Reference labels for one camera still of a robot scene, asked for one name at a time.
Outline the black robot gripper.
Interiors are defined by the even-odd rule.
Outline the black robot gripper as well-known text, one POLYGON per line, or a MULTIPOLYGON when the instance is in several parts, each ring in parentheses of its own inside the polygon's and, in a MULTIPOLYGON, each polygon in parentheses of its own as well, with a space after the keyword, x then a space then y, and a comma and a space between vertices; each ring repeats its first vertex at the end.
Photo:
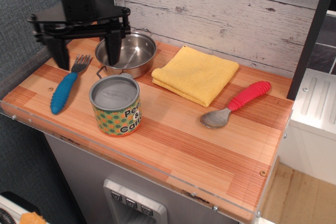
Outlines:
POLYGON ((66 40, 104 37, 109 65, 119 62, 122 39, 130 33, 130 10, 98 0, 61 0, 27 20, 38 42, 47 47, 59 68, 69 70, 66 40))

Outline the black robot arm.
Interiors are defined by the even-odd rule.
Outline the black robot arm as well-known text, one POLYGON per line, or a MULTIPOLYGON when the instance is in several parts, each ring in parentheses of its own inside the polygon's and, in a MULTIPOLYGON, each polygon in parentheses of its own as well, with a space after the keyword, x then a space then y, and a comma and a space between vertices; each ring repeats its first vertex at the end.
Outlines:
POLYGON ((130 34, 127 7, 99 0, 61 0, 53 8, 32 14, 36 40, 48 48, 58 67, 69 70, 66 40, 104 37, 108 62, 120 60, 123 38, 130 34))

